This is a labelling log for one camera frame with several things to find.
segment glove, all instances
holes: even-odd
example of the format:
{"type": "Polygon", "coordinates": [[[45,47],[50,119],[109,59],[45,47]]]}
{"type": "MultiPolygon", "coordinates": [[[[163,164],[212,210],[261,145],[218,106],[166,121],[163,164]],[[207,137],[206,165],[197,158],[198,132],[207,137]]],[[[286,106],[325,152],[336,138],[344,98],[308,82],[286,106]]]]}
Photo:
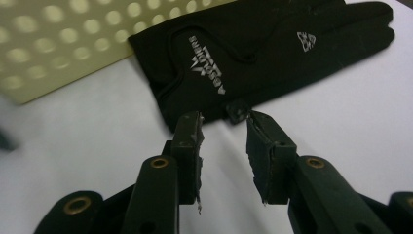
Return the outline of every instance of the glove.
{"type": "Polygon", "coordinates": [[[385,49],[394,39],[392,18],[380,2],[239,1],[166,21],[129,41],[173,130],[192,110],[206,122],[239,122],[251,106],[385,49]]]}

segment pegboard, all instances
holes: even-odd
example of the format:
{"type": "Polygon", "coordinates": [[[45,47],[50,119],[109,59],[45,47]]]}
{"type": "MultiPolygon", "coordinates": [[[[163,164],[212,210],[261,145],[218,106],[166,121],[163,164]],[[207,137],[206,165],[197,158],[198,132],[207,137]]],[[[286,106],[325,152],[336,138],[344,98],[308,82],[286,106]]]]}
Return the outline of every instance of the pegboard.
{"type": "Polygon", "coordinates": [[[0,91],[25,103],[132,54],[127,38],[233,0],[0,0],[0,91]]]}

